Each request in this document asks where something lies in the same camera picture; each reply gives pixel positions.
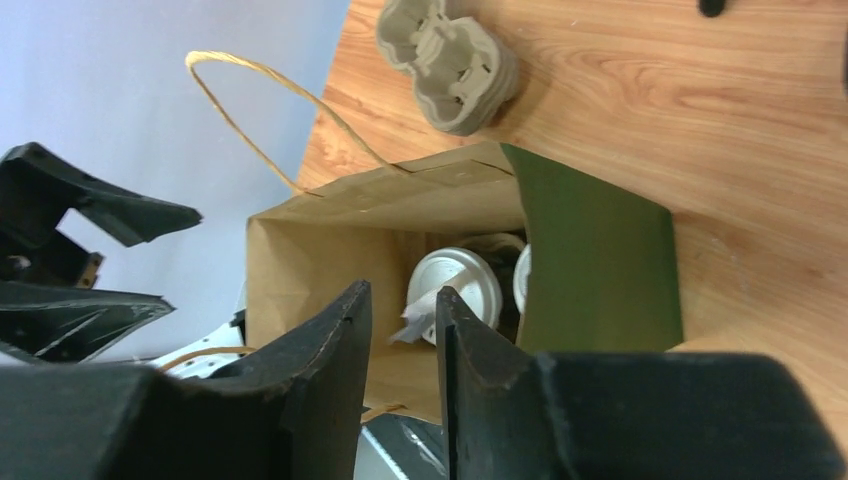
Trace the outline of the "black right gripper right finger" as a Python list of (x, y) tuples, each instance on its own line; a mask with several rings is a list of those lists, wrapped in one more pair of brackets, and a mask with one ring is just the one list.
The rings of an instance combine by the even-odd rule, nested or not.
[(436, 301), (452, 479), (842, 479), (789, 370), (757, 354), (539, 353)]

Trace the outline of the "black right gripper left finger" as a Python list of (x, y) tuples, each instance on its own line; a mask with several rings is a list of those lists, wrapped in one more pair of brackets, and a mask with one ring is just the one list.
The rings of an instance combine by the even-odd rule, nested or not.
[(371, 287), (205, 379), (141, 365), (5, 367), (5, 479), (350, 479)]

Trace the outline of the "single pulp cup carrier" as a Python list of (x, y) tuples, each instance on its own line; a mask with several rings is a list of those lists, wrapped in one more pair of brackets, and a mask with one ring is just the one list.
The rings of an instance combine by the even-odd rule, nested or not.
[(497, 232), (463, 238), (456, 246), (477, 253), (489, 263), (514, 265), (527, 242), (513, 233)]

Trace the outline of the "white single cup lid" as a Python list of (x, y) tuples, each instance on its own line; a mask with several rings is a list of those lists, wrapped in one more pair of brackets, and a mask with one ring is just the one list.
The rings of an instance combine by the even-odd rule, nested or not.
[(493, 329), (498, 327), (504, 306), (500, 283), (491, 265), (465, 248), (446, 247), (426, 255), (409, 280), (406, 306), (421, 293), (446, 284), (479, 320)]

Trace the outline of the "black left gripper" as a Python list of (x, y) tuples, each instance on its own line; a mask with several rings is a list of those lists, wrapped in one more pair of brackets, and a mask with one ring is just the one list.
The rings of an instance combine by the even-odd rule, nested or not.
[(70, 209), (126, 247), (202, 221), (191, 207), (105, 182), (37, 142), (11, 148), (1, 159), (1, 352), (25, 363), (89, 361), (174, 311), (159, 296), (91, 290), (104, 257), (57, 229)]

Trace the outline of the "green paper bag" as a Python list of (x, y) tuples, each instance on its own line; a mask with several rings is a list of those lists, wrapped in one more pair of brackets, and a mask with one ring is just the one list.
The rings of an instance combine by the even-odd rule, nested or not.
[(683, 340), (670, 211), (518, 146), (487, 141), (392, 164), (359, 135), (374, 168), (295, 186), (247, 224), (247, 340), (262, 347), (350, 283), (372, 289), (364, 402), (441, 419), (437, 353), (401, 346), (414, 266), (475, 235), (524, 229), (529, 298), (517, 344), (539, 351), (665, 351)]

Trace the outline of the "single white straw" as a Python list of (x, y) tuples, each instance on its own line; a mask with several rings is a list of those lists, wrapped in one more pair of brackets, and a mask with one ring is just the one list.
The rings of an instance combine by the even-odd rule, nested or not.
[(388, 342), (390, 344), (404, 342), (408, 344), (419, 340), (426, 341), (431, 345), (437, 344), (437, 297), (438, 293), (450, 284), (440, 285), (421, 293), (408, 304), (401, 314), (405, 325), (392, 334)]

